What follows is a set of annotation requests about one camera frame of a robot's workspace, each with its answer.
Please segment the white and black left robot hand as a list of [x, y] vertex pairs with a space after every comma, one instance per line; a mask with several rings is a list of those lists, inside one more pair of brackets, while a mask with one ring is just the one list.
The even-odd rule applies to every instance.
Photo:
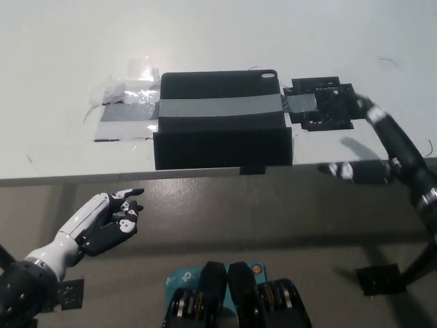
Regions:
[[143, 192], [143, 188], [137, 188], [93, 196], [60, 227], [52, 242], [31, 251], [25, 260], [62, 282], [67, 270], [83, 256], [103, 254], [137, 233], [143, 207], [131, 198]]

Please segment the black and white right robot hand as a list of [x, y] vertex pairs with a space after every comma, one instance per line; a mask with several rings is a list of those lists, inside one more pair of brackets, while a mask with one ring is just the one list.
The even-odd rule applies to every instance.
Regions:
[[354, 96], [365, 119], [381, 141], [388, 159], [386, 161], [355, 161], [323, 163], [320, 172], [356, 185], [388, 185], [398, 180], [410, 192], [411, 204], [417, 211], [436, 205], [436, 174], [409, 136], [386, 111], [368, 97]]

